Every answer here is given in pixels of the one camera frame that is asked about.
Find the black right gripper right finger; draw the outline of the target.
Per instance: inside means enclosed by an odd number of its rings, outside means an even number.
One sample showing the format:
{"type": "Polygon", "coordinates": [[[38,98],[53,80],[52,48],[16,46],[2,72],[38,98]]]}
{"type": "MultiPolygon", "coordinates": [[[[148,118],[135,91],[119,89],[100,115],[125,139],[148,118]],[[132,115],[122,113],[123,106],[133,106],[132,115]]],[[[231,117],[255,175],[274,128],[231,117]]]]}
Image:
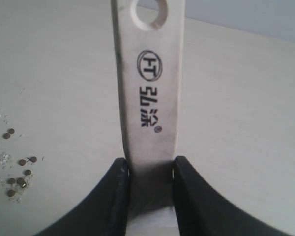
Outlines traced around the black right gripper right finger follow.
{"type": "Polygon", "coordinates": [[[295,236],[295,163],[257,158],[210,175],[177,156],[173,204],[182,236],[295,236]]]}

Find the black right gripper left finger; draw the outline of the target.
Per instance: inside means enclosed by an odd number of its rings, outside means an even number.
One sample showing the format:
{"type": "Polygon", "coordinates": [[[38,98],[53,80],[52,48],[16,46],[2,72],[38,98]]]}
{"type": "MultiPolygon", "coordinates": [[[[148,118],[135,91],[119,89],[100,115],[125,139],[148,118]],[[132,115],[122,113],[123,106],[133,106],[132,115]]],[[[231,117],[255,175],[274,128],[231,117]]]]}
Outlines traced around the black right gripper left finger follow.
{"type": "Polygon", "coordinates": [[[95,188],[69,213],[38,236],[124,236],[129,206],[129,173],[117,158],[95,188]]]}

